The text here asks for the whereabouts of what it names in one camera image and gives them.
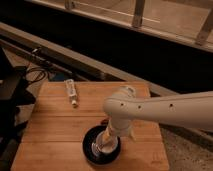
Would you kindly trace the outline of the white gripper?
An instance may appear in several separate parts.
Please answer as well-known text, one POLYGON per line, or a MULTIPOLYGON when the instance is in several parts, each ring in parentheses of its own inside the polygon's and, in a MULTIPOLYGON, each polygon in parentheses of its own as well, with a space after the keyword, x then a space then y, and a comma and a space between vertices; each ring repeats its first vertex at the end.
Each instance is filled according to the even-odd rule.
POLYGON ((106 129, 98 135, 98 146, 103 148, 107 143, 118 137, 127 137, 131 140, 135 140, 132 126, 118 127, 109 124, 106 129))

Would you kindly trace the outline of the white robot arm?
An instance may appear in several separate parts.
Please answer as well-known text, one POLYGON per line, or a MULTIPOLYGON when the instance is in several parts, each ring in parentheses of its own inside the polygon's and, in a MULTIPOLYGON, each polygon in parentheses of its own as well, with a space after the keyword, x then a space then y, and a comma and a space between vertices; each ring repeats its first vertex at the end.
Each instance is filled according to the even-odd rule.
POLYGON ((103 110, 109 116, 103 144, 132 136, 132 120, 213 132, 213 91, 138 98, 133 87, 122 86, 104 100, 103 110))

